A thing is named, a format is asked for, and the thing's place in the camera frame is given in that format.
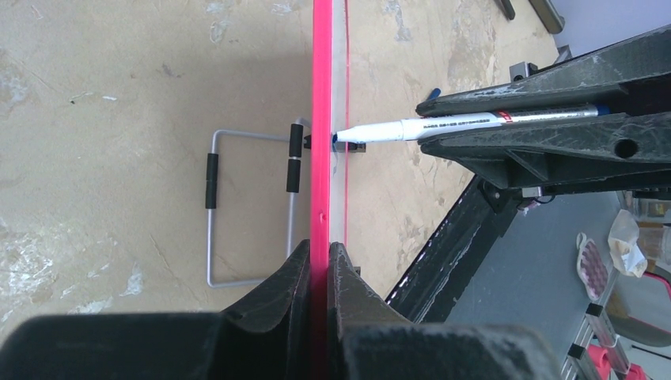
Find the black bracket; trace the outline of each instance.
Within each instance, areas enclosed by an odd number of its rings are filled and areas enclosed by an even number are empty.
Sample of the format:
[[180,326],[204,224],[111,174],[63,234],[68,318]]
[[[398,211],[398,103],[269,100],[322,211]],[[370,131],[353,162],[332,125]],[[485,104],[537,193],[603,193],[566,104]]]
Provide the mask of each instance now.
[[[436,135],[420,140],[421,150],[458,162],[499,189],[541,188],[546,196],[666,192],[671,187],[670,37],[667,25],[535,74],[522,64],[528,78],[515,81],[511,67],[510,84],[417,106],[420,116],[432,117],[590,103],[607,107],[609,115]],[[632,57],[646,57],[645,64]],[[487,201],[497,203],[491,194]]]
[[[313,146],[312,144],[312,135],[307,135],[306,137],[303,138],[303,148],[305,149],[311,149]],[[333,150],[335,152],[339,153],[344,153],[345,147],[347,147],[347,152],[349,153],[365,153],[366,152],[366,144],[357,144],[356,142],[334,142],[333,143]]]
[[478,190],[495,214],[501,213],[506,208],[514,194],[514,191],[501,190],[485,180],[478,184]]

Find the red line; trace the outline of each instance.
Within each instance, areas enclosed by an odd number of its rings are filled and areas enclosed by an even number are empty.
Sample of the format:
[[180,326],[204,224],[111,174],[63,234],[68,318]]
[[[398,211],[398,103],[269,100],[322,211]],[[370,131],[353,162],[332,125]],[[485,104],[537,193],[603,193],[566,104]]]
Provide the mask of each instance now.
[[657,327],[657,326],[652,325],[651,323],[646,322],[646,321],[641,321],[640,319],[635,318],[635,317],[632,317],[631,315],[627,315],[627,317],[628,317],[629,319],[634,320],[634,321],[640,322],[640,323],[642,323],[642,324],[644,324],[644,325],[646,325],[646,326],[648,326],[648,327],[650,327],[650,328],[652,328],[652,329],[658,330],[659,332],[661,332],[661,333],[663,333],[663,334],[670,334],[670,333],[671,333],[671,331],[669,331],[669,330],[663,329],[663,328],[661,328],[661,327]]
[[313,137],[310,185],[310,346],[312,378],[327,378],[326,317],[331,185],[332,0],[313,8]]
[[669,281],[666,281],[666,279],[660,275],[655,275],[654,273],[651,272],[644,272],[643,273],[646,277],[650,277],[651,279],[655,279],[662,283],[664,285],[664,288],[666,289],[666,293],[669,294],[669,300],[671,300],[671,284],[669,284]]

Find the metal bracket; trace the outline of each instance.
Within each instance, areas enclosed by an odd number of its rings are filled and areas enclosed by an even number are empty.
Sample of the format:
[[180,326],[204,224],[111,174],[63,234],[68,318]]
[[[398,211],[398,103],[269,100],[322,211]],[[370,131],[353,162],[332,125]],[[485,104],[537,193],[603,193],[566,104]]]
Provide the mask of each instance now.
[[522,198],[538,198],[539,196],[543,196],[543,188],[540,186],[522,189]]
[[517,82],[530,77],[538,72],[538,66],[533,63],[520,62],[508,68],[510,72],[510,81]]
[[480,190],[483,198],[487,201],[487,204],[490,205],[495,214],[499,214],[503,211],[512,198],[511,191],[500,190],[485,180],[478,184],[478,190]]
[[267,141],[279,141],[290,144],[289,169],[287,173],[286,191],[289,193],[289,213],[287,216],[286,231],[286,257],[289,257],[294,248],[294,215],[296,197],[300,182],[301,170],[301,141],[303,140],[303,127],[310,127],[310,122],[299,117],[291,126],[291,136],[267,135],[263,133],[251,133],[244,131],[234,131],[230,129],[220,129],[214,132],[212,136],[212,147],[207,156],[207,190],[205,195],[205,208],[207,209],[207,285],[212,288],[223,287],[243,287],[248,285],[257,285],[262,283],[262,279],[242,279],[237,281],[216,282],[213,273],[214,261],[214,211],[217,209],[217,176],[218,176],[218,153],[217,145],[219,137],[223,135],[245,137],[248,139],[260,139]]
[[[312,146],[313,146],[312,135],[307,135],[306,137],[303,138],[303,147],[305,149],[311,149]],[[344,153],[345,151],[349,153],[365,153],[366,144],[365,143],[357,144],[356,142],[334,142],[333,151],[339,153]]]

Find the gray surface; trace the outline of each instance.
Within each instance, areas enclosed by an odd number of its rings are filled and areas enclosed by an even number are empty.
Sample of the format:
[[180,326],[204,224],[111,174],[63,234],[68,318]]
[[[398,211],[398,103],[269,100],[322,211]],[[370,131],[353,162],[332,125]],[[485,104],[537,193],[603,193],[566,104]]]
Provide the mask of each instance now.
[[669,0],[552,2],[567,21],[564,30],[554,35],[555,42],[557,46],[570,45],[574,57],[671,24]]
[[526,216],[518,214],[491,247],[447,321],[530,327],[563,361],[589,305],[575,270],[575,238],[580,232],[587,234],[611,263],[608,232],[619,210],[617,195],[609,192],[559,196]]

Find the plastic bag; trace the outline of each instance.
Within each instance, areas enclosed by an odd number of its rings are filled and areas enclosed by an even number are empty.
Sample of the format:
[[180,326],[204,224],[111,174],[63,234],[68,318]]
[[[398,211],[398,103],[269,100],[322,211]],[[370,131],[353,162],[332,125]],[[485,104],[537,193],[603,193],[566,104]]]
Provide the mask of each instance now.
[[636,245],[639,225],[634,215],[620,210],[608,234],[608,247],[615,269],[626,276],[641,277],[648,268],[648,261]]

